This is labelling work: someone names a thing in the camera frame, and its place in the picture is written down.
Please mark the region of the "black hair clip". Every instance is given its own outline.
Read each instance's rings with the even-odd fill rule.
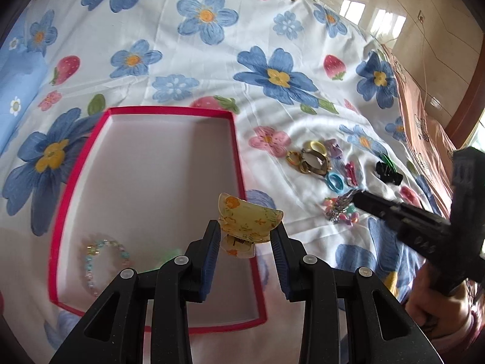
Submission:
[[[378,161],[375,165],[375,172],[379,175],[379,179],[386,184],[394,183],[396,186],[399,186],[403,181],[403,175],[382,161]]]

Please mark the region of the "person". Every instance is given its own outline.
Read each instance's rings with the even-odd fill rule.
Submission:
[[[407,313],[420,327],[429,315],[437,319],[425,334],[445,364],[485,362],[484,305],[478,285],[465,281],[455,295],[447,297],[432,290],[430,283],[430,266],[425,263],[405,303]]]

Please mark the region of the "purple hair clip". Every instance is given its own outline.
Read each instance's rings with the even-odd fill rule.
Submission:
[[[335,138],[323,141],[323,144],[327,148],[328,153],[332,159],[341,159],[343,156],[342,149],[340,149],[339,144]]]

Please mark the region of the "blue hair tie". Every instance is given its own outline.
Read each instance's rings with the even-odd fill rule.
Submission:
[[[344,192],[344,183],[343,179],[338,173],[335,172],[328,172],[325,176],[325,181],[328,187],[336,192],[337,194],[342,194]]]

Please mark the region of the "floral bedsheet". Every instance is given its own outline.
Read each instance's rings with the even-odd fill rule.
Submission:
[[[336,172],[344,175],[353,161],[361,187],[436,208],[412,168],[385,53],[318,0],[32,0],[0,63],[19,51],[38,58],[47,76],[35,97],[0,100],[0,118],[12,128],[2,134],[0,157],[0,261],[9,270],[0,289],[4,316],[36,363],[49,361],[78,319],[48,299],[52,221],[82,145],[108,107],[232,111],[248,199],[283,210],[289,235],[331,266],[366,265],[399,299],[409,290],[418,256],[369,215],[330,223],[323,207],[336,193],[285,159],[307,141],[329,141]],[[404,175],[400,187],[375,174],[382,154]],[[268,321],[192,336],[195,363],[298,361],[304,306],[285,301],[270,245],[258,245],[258,255]]]

